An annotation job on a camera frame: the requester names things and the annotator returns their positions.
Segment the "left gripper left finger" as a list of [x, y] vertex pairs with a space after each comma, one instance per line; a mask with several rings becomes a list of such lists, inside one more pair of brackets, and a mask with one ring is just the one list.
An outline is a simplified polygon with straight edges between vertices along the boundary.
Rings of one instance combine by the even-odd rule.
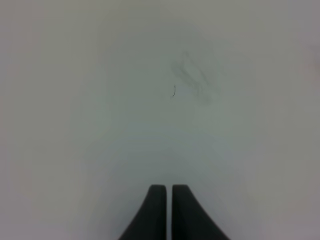
[[167, 238], [167, 190], [151, 185], [138, 212], [120, 240], [165, 240]]

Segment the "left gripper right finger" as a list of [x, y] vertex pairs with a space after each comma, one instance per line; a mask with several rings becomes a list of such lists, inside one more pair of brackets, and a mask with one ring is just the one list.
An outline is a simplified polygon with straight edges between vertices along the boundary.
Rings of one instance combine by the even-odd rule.
[[202, 208], [187, 185], [172, 186], [171, 238], [173, 240], [228, 240]]

